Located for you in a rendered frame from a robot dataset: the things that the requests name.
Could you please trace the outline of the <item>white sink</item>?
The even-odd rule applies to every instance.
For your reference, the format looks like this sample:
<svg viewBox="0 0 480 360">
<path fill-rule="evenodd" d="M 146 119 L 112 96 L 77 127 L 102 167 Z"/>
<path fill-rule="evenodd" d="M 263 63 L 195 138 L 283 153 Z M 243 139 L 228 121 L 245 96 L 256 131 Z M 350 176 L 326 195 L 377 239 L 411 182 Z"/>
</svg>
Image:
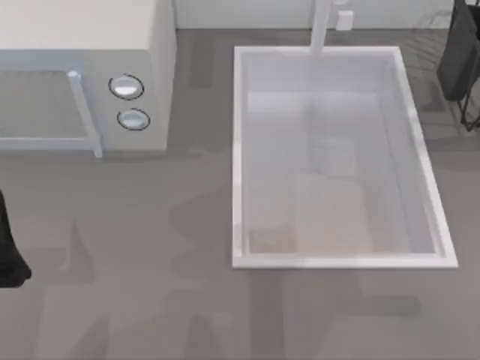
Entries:
<svg viewBox="0 0 480 360">
<path fill-rule="evenodd" d="M 455 269 L 396 46 L 237 46 L 232 266 Z"/>
</svg>

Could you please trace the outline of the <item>small microwave knob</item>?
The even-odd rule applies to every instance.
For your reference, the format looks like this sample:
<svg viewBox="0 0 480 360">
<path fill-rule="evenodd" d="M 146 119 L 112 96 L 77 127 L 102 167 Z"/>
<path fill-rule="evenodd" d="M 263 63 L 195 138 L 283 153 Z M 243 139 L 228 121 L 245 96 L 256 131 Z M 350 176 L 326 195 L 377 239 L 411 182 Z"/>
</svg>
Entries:
<svg viewBox="0 0 480 360">
<path fill-rule="evenodd" d="M 118 124 L 127 131 L 144 131 L 151 124 L 149 115 L 137 108 L 119 112 L 116 119 Z"/>
</svg>

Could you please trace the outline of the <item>pale microwave oven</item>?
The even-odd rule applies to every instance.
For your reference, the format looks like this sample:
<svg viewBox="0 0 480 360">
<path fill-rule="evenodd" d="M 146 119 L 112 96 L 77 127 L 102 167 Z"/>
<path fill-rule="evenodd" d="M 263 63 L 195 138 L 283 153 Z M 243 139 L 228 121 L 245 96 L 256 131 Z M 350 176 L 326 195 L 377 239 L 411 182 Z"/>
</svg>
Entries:
<svg viewBox="0 0 480 360">
<path fill-rule="evenodd" d="M 173 0 L 0 0 L 0 70 L 81 72 L 103 154 L 167 147 L 176 50 Z M 122 74 L 142 81 L 141 97 L 110 92 Z M 131 108 L 148 114 L 148 128 L 119 125 Z"/>
</svg>

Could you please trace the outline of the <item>large microwave knob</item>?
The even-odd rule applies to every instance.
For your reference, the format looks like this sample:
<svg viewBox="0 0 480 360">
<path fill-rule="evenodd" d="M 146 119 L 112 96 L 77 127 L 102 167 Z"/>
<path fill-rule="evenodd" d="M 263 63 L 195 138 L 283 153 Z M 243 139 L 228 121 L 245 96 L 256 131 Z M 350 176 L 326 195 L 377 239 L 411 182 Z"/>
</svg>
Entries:
<svg viewBox="0 0 480 360">
<path fill-rule="evenodd" d="M 145 86 L 139 78 L 126 73 L 110 78 L 108 88 L 114 96 L 125 101 L 140 98 L 145 91 Z"/>
</svg>

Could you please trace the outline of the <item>tall white tap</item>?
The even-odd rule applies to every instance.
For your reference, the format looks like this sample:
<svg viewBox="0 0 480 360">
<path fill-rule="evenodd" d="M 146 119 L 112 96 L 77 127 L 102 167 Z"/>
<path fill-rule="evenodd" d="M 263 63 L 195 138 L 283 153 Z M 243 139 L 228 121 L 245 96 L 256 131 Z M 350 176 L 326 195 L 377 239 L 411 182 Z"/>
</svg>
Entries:
<svg viewBox="0 0 480 360">
<path fill-rule="evenodd" d="M 313 22 L 309 51 L 312 56 L 320 56 L 326 37 L 327 25 L 332 5 L 344 6 L 350 0 L 313 0 Z"/>
</svg>

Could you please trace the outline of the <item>microwave oven door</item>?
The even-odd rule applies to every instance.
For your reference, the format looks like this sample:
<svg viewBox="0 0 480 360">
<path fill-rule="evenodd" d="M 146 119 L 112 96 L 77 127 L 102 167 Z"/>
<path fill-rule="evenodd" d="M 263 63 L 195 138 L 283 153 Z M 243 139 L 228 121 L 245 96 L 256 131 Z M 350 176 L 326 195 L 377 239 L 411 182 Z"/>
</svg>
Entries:
<svg viewBox="0 0 480 360">
<path fill-rule="evenodd" d="M 94 154 L 72 95 L 68 71 L 79 72 L 0 70 L 0 152 L 90 151 Z M 85 77 L 79 73 L 87 99 Z M 100 134 L 89 101 L 88 106 Z"/>
</svg>

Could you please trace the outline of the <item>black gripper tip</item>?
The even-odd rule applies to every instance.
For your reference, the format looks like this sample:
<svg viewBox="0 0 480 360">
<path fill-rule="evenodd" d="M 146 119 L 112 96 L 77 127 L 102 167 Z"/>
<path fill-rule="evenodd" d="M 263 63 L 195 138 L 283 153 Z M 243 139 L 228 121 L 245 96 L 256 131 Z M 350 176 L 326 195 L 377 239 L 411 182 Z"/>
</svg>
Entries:
<svg viewBox="0 0 480 360">
<path fill-rule="evenodd" d="M 0 289 L 19 288 L 32 277 L 32 270 L 12 236 L 5 198 L 0 190 Z"/>
</svg>

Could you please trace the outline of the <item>white wall socket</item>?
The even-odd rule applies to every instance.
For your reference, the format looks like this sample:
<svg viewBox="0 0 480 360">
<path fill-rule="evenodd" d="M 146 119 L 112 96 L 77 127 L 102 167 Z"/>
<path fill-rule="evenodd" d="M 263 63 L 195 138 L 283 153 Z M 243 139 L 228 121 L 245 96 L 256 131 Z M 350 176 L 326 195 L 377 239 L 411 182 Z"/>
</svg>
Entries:
<svg viewBox="0 0 480 360">
<path fill-rule="evenodd" d="M 337 13 L 336 30 L 339 32 L 350 31 L 353 29 L 355 13 L 353 10 L 340 10 Z"/>
</svg>

